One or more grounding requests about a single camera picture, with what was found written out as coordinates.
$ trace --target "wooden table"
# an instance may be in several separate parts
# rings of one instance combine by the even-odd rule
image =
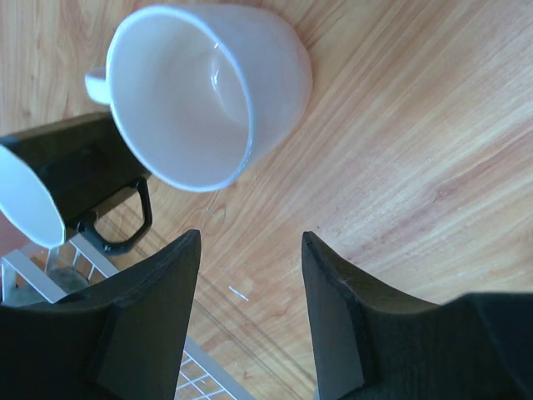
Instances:
[[[91,112],[83,74],[145,1],[0,2],[0,134]],[[533,5],[521,0],[247,1],[311,54],[301,126],[220,192],[150,181],[152,232],[121,267],[202,231],[189,333],[258,398],[311,398],[300,270],[315,231],[432,302],[533,287]],[[102,220],[124,236],[131,200]]]

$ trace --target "white ceramic cup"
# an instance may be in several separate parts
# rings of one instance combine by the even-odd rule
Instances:
[[[118,27],[89,97],[126,144],[175,188],[231,184],[300,121],[311,63],[278,16],[231,4],[150,6]]]

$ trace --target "wire rack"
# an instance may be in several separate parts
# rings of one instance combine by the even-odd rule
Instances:
[[[42,300],[54,303],[67,294],[45,273],[55,268],[75,268],[91,283],[97,283],[118,273],[118,270],[82,236],[70,243],[47,251],[34,245],[26,246],[0,257],[2,266],[2,299],[9,287],[16,288],[17,277],[32,285]],[[255,400],[217,362],[190,337],[185,341],[175,400]]]

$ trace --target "mug rim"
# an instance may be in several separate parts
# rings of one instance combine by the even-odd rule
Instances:
[[[56,227],[47,227],[48,229],[54,229],[55,232],[52,232],[50,235],[50,238],[53,237],[51,240],[48,240],[48,238],[39,237],[34,232],[31,232],[31,229],[28,230],[28,226],[26,223],[21,223],[20,218],[17,216],[19,210],[17,212],[13,212],[12,208],[6,207],[2,201],[0,201],[0,212],[4,214],[4,216],[7,218],[7,220],[20,232],[22,232],[28,239],[30,239],[33,243],[36,243],[38,246],[42,246],[45,248],[56,248],[58,246],[61,246],[65,243],[66,240],[66,231],[67,227],[65,226],[65,222],[63,221],[63,217],[61,213],[59,212],[59,209],[57,208],[57,204],[55,203],[52,194],[48,190],[48,188],[44,185],[41,178],[33,171],[33,168],[31,168],[27,163],[22,160],[17,154],[15,154],[13,151],[11,151],[8,147],[0,144],[0,158],[4,161],[9,160],[12,165],[14,164],[16,168],[18,168],[19,171],[24,171],[27,175],[27,178],[31,179],[31,182],[29,185],[33,185],[35,188],[34,190],[39,191],[44,195],[48,203],[45,207],[41,207],[39,209],[39,212],[46,213],[52,213],[54,219],[56,220],[56,223],[58,226]]]
[[[122,37],[122,35],[128,30],[131,25],[134,23],[142,20],[143,18],[154,16],[154,15],[165,15],[165,16],[172,16],[180,21],[190,23],[193,27],[198,29],[200,32],[205,34],[208,38],[210,38],[213,42],[218,44],[218,47],[221,49],[224,56],[227,58],[229,63],[232,65],[233,70],[235,74],[237,75],[237,78],[239,79],[239,83],[241,84],[241,90],[244,94],[244,98],[246,100],[247,105],[247,114],[248,114],[248,137],[247,137],[247,148],[244,154],[242,155],[242,159],[237,167],[237,169],[225,180],[214,183],[211,185],[206,186],[193,186],[184,184],[182,182],[177,181],[175,178],[170,178],[166,176],[165,174],[161,173],[157,170],[157,168],[153,167],[142,155],[142,153],[133,145],[131,139],[126,134],[122,134],[122,132],[125,132],[124,126],[122,125],[121,118],[117,114],[117,110],[115,107],[115,102],[113,100],[112,95],[112,81],[113,81],[113,74],[112,74],[112,63],[113,63],[113,55],[115,53],[115,48]],[[107,80],[107,87],[109,90],[109,107],[111,108],[111,113],[113,115],[113,119],[115,120],[115,123],[118,127],[118,131],[121,133],[122,139],[126,143],[126,145],[129,147],[129,149],[132,151],[132,153],[135,155],[135,157],[138,158],[138,160],[147,168],[150,170],[150,172],[160,178],[163,182],[188,192],[195,192],[195,193],[205,193],[205,192],[214,192],[216,190],[221,190],[223,188],[226,188],[230,186],[232,183],[234,183],[237,178],[244,172],[246,169],[248,163],[250,162],[250,156],[252,155],[253,146],[254,146],[254,127],[255,127],[255,115],[253,112],[252,107],[252,100],[250,95],[250,90],[247,85],[247,81],[244,77],[244,73],[241,69],[241,66],[237,62],[236,58],[233,56],[232,52],[229,51],[226,44],[209,28],[209,26],[198,16],[196,16],[194,13],[189,12],[183,7],[179,6],[169,6],[164,4],[155,4],[147,7],[143,7],[134,13],[128,15],[118,26],[115,34],[113,35],[113,38],[111,40],[111,43],[109,45],[109,49],[107,50],[107,57],[106,57],[106,80]]]

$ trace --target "mug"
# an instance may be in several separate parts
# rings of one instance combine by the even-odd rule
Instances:
[[[128,16],[85,77],[137,158],[192,192],[231,184],[301,120],[311,62],[294,30],[235,4],[155,5]]]
[[[129,251],[152,225],[149,175],[109,112],[0,137],[0,211],[45,248],[80,232],[102,253]],[[95,222],[134,193],[141,198],[143,225],[126,241],[107,241]]]

